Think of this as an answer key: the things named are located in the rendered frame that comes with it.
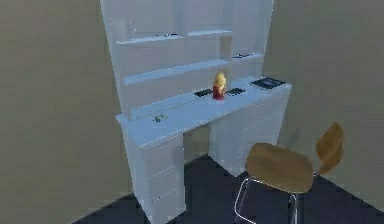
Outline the white desk with shelves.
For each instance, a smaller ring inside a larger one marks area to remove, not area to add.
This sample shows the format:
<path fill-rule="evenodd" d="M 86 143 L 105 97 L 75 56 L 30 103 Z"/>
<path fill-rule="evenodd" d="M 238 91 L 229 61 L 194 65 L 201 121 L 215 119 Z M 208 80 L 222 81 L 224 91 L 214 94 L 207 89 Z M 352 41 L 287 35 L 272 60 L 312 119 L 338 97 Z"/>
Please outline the white desk with shelves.
<path fill-rule="evenodd" d="M 233 176 L 253 144 L 278 140 L 291 87 L 251 85 L 268 77 L 275 0 L 99 1 L 133 193 L 150 224 L 169 224 L 186 210 L 188 132 L 209 126 L 209 155 Z M 213 91 L 218 73 L 226 76 L 223 100 L 194 95 Z M 160 114 L 168 118 L 153 121 Z"/>

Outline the red and yellow figurine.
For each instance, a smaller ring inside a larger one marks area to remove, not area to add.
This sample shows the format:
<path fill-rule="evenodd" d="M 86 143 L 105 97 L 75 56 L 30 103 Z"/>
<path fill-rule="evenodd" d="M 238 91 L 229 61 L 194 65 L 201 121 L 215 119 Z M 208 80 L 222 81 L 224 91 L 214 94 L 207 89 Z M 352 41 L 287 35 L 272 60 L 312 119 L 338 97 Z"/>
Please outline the red and yellow figurine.
<path fill-rule="evenodd" d="M 213 83 L 213 98 L 215 100 L 223 100 L 226 91 L 226 76 L 223 73 L 218 73 L 215 76 Z"/>

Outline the brown chair with metal legs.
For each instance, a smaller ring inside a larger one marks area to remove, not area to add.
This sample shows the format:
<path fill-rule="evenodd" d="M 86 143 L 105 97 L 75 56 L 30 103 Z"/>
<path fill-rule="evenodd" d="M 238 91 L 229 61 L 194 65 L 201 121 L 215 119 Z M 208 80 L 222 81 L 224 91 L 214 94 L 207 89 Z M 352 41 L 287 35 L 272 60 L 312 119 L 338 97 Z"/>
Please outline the brown chair with metal legs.
<path fill-rule="evenodd" d="M 311 190 L 315 178 L 329 173 L 340 163 L 344 154 L 344 140 L 342 126 L 334 122 L 316 142 L 316 153 L 320 160 L 317 170 L 313 169 L 311 161 L 303 154 L 270 143 L 255 143 L 245 163 L 248 176 L 242 181 L 234 202 L 235 222 L 257 224 L 241 214 L 249 183 L 256 182 L 288 193 L 288 205 L 293 205 L 288 224 L 304 224 L 301 195 Z"/>

